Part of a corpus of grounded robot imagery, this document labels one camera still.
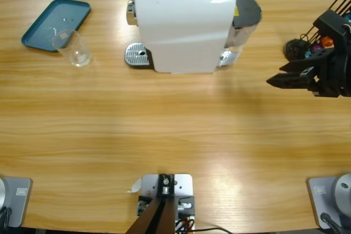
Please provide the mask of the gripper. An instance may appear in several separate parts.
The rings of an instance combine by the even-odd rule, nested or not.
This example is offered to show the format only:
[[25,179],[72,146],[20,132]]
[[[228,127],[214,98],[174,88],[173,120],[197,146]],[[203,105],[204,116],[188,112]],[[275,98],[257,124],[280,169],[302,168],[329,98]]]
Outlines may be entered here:
[[[312,75],[299,72],[311,67]],[[281,89],[307,89],[315,96],[350,97],[350,49],[338,53],[324,49],[303,60],[292,60],[279,68],[267,83]]]

